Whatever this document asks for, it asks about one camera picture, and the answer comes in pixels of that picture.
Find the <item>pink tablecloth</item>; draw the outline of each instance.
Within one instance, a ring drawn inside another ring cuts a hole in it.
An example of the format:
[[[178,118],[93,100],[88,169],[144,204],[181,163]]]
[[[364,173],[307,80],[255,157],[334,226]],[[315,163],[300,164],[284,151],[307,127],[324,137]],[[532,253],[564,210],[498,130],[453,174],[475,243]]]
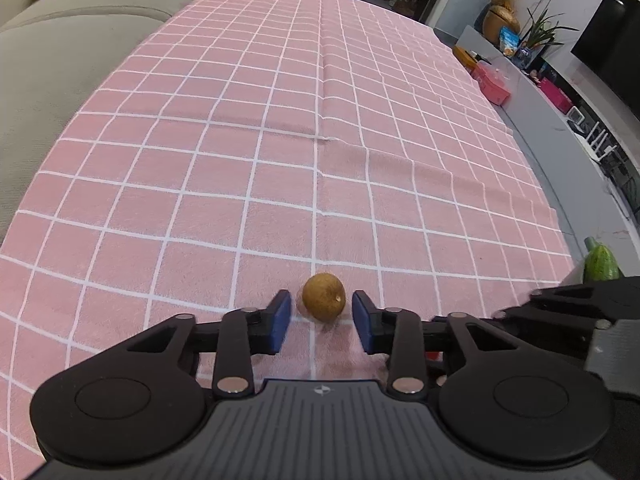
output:
[[[510,131],[430,28],[356,0],[196,0],[85,103],[9,229],[0,476],[41,460],[42,381],[178,312],[217,320],[329,271],[423,319],[486,316],[559,281],[567,252]],[[256,374],[382,375],[350,316],[296,311]]]

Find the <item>wooden pot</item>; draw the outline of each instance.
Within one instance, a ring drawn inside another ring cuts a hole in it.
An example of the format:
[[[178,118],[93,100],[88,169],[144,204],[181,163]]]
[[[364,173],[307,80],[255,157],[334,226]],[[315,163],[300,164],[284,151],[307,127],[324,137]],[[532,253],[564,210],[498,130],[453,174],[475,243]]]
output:
[[[520,23],[516,17],[504,7],[489,8],[482,22],[482,35],[494,45],[500,42],[500,30],[507,27],[516,34],[520,33]]]

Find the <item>black tv screen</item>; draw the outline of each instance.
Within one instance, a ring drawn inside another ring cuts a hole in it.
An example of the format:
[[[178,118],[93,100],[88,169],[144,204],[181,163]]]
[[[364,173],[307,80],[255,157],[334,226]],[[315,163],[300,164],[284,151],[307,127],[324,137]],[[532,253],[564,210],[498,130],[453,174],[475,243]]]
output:
[[[640,2],[603,0],[571,50],[640,118]]]

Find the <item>red object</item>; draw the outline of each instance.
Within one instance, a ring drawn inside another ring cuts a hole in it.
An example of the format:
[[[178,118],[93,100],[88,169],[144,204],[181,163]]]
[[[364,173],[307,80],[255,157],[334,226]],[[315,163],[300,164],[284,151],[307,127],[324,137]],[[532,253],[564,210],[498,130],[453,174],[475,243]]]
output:
[[[471,77],[478,81],[480,91],[494,105],[500,106],[511,95],[502,72],[484,61],[479,61]]]
[[[574,104],[571,102],[571,99],[569,99],[561,89],[549,81],[549,79],[545,77],[540,81],[540,89],[558,110],[565,115],[569,113],[569,110],[571,110]]]

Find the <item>sofa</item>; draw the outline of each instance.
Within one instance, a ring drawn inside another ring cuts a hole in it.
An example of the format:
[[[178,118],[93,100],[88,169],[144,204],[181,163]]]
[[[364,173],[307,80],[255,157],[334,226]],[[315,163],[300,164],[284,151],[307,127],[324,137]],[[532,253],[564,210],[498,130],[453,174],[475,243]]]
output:
[[[190,1],[0,0],[0,244],[73,114]]]

